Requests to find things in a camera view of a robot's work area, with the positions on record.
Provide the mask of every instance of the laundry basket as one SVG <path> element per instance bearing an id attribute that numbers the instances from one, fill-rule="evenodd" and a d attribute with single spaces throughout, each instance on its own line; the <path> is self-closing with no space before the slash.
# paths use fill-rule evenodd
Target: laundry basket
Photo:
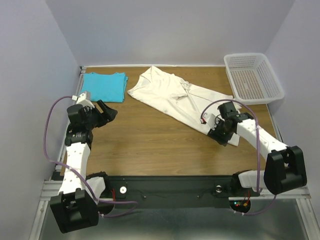
<path id="1" fill-rule="evenodd" d="M 254 105 L 284 98 L 284 91 L 264 54 L 229 54 L 224 62 L 235 99 Z"/>

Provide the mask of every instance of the folded blue shirt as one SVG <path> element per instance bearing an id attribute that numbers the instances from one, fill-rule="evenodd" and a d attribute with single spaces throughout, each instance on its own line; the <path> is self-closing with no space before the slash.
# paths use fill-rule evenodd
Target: folded blue shirt
<path id="1" fill-rule="evenodd" d="M 85 73 L 81 92 L 91 93 L 91 101 L 122 103 L 125 100 L 125 90 L 128 77 L 118 73 L 112 75 L 98 74 L 95 72 Z"/>

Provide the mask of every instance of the screw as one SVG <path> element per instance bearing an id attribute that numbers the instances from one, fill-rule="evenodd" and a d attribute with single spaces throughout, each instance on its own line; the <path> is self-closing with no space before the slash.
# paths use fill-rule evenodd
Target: screw
<path id="1" fill-rule="evenodd" d="M 217 185 L 215 186 L 215 191 L 219 194 L 219 193 L 222 193 L 222 186 L 220 185 Z"/>

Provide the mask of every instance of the black bracket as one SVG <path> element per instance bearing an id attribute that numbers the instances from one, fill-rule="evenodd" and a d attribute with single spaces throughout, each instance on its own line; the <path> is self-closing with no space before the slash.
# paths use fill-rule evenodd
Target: black bracket
<path id="1" fill-rule="evenodd" d="M 216 140 L 218 144 L 226 146 L 233 134 L 237 133 L 238 123 L 253 117 L 247 112 L 239 113 L 231 101 L 221 104 L 218 109 L 224 121 L 217 118 L 215 129 L 210 129 L 207 136 Z"/>
<path id="2" fill-rule="evenodd" d="M 92 178 L 103 178 L 103 181 L 104 181 L 104 185 L 105 185 L 105 189 L 104 191 L 101 193 L 101 196 L 100 198 L 111 198 L 113 197 L 112 195 L 112 187 L 111 187 L 111 183 L 110 183 L 110 179 L 109 179 L 109 176 L 106 174 L 106 172 L 104 171 L 101 171 L 101 172 L 97 172 L 97 173 L 92 173 L 90 175 L 88 175 L 85 180 L 88 180 L 88 179 L 92 179 Z M 112 210 L 114 209 L 114 205 L 110 205 L 110 204 L 107 204 L 107 203 L 102 203 L 102 202 L 99 202 L 98 205 L 97 205 L 97 210 L 100 214 L 108 214 L 110 213 Z"/>
<path id="3" fill-rule="evenodd" d="M 67 128 L 64 144 L 71 146 L 71 144 L 82 143 L 88 144 L 91 149 L 93 134 L 92 129 L 100 128 L 107 123 L 112 122 L 118 111 L 105 105 L 101 100 L 96 102 L 101 108 L 100 112 L 96 107 L 82 106 L 75 104 L 67 108 L 68 118 L 70 124 Z"/>
<path id="4" fill-rule="evenodd" d="M 96 226 L 99 221 L 97 204 L 86 190 L 53 196 L 50 208 L 63 234 Z"/>
<path id="5" fill-rule="evenodd" d="M 292 146 L 269 153 L 263 179 L 268 190 L 274 195 L 305 186 L 307 174 L 302 150 Z"/>

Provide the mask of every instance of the white shirt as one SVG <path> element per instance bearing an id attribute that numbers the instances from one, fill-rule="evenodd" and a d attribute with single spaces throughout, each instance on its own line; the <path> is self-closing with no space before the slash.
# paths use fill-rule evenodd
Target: white shirt
<path id="1" fill-rule="evenodd" d="M 206 135 L 211 128 L 208 124 L 201 124 L 200 115 L 203 109 L 213 101 L 233 98 L 188 83 L 181 77 L 161 71 L 155 66 L 140 75 L 138 83 L 128 90 L 128 94 Z M 218 106 L 222 103 L 212 105 L 206 113 L 219 115 Z M 228 143 L 238 146 L 239 136 L 233 134 Z"/>

